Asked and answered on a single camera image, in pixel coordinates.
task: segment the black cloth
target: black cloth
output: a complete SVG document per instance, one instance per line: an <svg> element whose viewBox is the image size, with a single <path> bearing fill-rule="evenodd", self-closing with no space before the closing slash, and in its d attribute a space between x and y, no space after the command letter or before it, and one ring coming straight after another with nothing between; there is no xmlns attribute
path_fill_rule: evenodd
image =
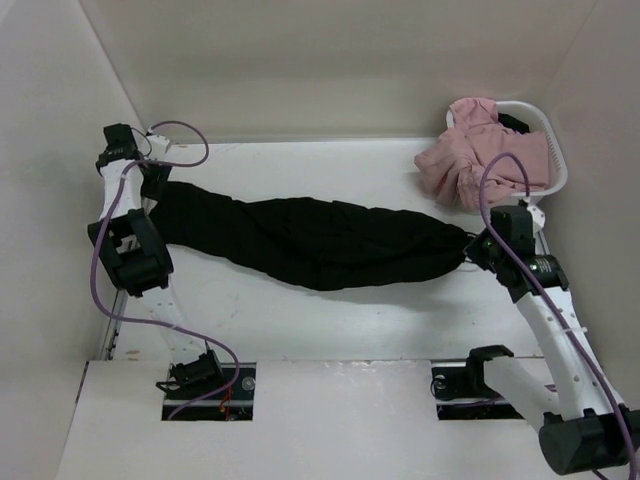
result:
<svg viewBox="0 0 640 480"><path fill-rule="evenodd" d="M531 133L529 125L524 123L522 120L518 120L516 117L512 117L508 113L499 113L498 121L503 127L510 128L518 133Z"/></svg>
<svg viewBox="0 0 640 480"><path fill-rule="evenodd" d="M312 198L244 203L168 182L150 218L168 244L314 290L422 282L456 269L464 230L421 213Z"/></svg>

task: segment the laundry basket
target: laundry basket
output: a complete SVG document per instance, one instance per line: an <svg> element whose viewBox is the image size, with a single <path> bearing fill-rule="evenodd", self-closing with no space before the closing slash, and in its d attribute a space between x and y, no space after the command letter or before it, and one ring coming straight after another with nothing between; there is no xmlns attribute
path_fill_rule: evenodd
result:
<svg viewBox="0 0 640 480"><path fill-rule="evenodd" d="M560 145L558 145L558 139L556 138L551 124L547 119L547 116L542 111L534 107L533 105L525 102L517 101L503 101L496 102L498 105L499 113L507 113L518 120L529 125L532 132L544 132L547 135L547 143L549 144L549 186L545 190L538 192L531 192L531 203L538 203L540 199L556 193L564 184L567 183L567 164L562 156ZM454 126L453 114L451 110L447 111L447 127ZM500 204L516 204L520 198L525 196L524 193L514 193L505 201Z"/></svg>

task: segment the white floor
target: white floor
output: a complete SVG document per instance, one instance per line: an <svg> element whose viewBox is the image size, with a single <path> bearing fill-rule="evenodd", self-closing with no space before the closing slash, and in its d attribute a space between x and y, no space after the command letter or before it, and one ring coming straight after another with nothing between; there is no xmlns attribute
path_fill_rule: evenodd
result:
<svg viewBox="0 0 640 480"><path fill-rule="evenodd" d="M478 215L442 208L420 188L413 157L433 140L355 140L212 146L208 163L171 178L246 200L311 196L408 209L479 232ZM193 161L200 146L172 150ZM502 343L538 355L535 338L492 275L465 264L416 284L315 292L227 260L171 248L174 285L195 328L228 343L242 361L464 358ZM126 313L145 316L137 302ZM168 359L162 337L124 325L116 359Z"/></svg>
<svg viewBox="0 0 640 480"><path fill-rule="evenodd" d="M438 421L426 361L259 362L254 420L232 423L161 421L165 374L92 362L57 480L558 478L524 421Z"/></svg>

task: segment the pink garment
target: pink garment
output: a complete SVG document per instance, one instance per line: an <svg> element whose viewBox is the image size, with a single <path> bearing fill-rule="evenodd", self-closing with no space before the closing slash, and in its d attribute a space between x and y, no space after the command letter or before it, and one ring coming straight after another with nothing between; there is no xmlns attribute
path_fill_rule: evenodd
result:
<svg viewBox="0 0 640 480"><path fill-rule="evenodd" d="M511 152L523 163L531 190L549 183L549 146L544 132L517 133L498 122L496 102L487 98L463 98L449 107L454 127L436 144L415 157L423 183L436 201L453 205L460 197L468 210L479 210L480 179L485 166L497 155ZM524 192L522 174L513 161L500 160L489 174L486 198L499 202L515 192Z"/></svg>

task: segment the wall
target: wall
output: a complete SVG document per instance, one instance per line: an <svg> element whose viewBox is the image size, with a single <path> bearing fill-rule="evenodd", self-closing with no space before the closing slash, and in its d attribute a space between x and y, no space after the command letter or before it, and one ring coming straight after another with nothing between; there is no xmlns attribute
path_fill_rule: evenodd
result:
<svg viewBox="0 0 640 480"><path fill-rule="evenodd" d="M547 235L605 369L640 406L640 3L600 1L544 95L569 166Z"/></svg>
<svg viewBox="0 0 640 480"><path fill-rule="evenodd" d="M0 2L0 20L0 477L44 480L101 327L85 225L102 127L136 117L77 1Z"/></svg>
<svg viewBox="0 0 640 480"><path fill-rule="evenodd" d="M537 102L595 0L81 0L144 124L423 136L465 95Z"/></svg>

